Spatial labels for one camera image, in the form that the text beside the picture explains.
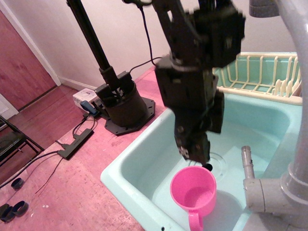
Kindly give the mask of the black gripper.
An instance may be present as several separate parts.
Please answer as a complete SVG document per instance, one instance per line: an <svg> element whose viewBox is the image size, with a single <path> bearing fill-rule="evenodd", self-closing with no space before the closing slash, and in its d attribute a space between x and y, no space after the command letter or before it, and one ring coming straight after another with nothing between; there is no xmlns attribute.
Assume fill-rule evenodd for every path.
<svg viewBox="0 0 308 231"><path fill-rule="evenodd" d="M176 68L169 57L155 68L164 105L175 115L174 136L179 154L205 165L210 160L207 132L221 133L224 94L210 70Z"/></svg>

